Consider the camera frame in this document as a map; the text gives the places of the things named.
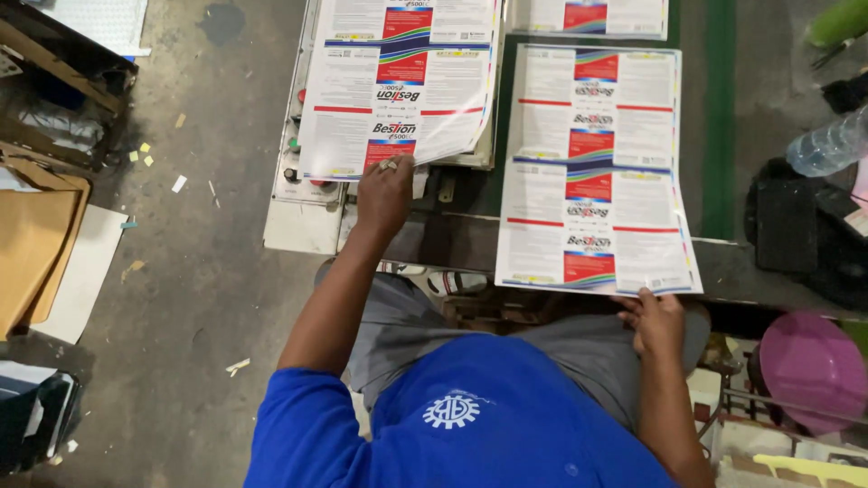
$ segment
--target person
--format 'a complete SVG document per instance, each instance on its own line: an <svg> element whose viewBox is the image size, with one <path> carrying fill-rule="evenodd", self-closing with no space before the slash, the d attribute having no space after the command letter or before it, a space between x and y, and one ring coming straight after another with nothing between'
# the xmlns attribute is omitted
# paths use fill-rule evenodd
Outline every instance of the person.
<svg viewBox="0 0 868 488"><path fill-rule="evenodd" d="M375 274L410 212L413 159L392 160L365 170L358 223L290 332L245 486L713 486L685 381L708 320L643 288L617 316L448 328L405 277Z"/></svg>

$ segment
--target plastic bottle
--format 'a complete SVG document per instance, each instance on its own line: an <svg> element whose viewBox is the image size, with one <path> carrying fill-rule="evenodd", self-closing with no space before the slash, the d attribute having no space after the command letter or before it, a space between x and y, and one ring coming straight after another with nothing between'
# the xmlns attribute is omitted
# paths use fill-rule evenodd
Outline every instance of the plastic bottle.
<svg viewBox="0 0 868 488"><path fill-rule="evenodd" d="M822 129L800 135L786 160L805 176L827 176L868 155L868 106Z"/></svg>

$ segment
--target gear logo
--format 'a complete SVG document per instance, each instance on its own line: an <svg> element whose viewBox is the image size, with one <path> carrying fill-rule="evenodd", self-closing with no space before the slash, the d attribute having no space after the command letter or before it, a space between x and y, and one ring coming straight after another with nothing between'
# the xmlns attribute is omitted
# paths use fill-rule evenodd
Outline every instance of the gear logo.
<svg viewBox="0 0 868 488"><path fill-rule="evenodd" d="M434 428L445 424L447 429L451 429L455 424L464 427L464 422L476 420L474 415L478 414L479 404L472 399L446 395L443 399L434 400L434 406L428 407L422 418L426 424L433 422L431 426Z"/></svg>

